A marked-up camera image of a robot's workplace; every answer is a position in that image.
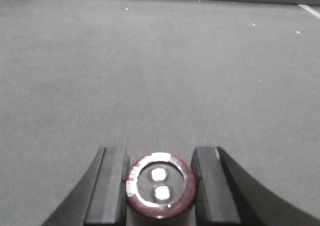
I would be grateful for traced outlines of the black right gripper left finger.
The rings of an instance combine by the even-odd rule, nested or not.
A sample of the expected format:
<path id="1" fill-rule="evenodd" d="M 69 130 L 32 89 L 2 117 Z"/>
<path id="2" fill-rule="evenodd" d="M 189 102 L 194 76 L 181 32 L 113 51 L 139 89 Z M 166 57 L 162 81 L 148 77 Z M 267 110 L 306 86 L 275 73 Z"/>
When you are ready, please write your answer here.
<path id="1" fill-rule="evenodd" d="M 43 225 L 126 225 L 125 178 L 129 166 L 125 148 L 100 147 L 82 178 Z"/>

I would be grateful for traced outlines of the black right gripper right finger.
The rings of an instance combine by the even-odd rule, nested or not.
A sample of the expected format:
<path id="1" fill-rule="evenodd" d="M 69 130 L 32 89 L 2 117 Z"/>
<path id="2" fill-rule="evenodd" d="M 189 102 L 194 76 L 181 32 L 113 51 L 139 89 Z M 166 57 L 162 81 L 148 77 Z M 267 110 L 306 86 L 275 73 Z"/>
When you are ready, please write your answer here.
<path id="1" fill-rule="evenodd" d="M 198 226 L 318 226 L 320 220 L 269 190 L 222 147 L 198 146 L 191 169 L 196 177 Z"/>

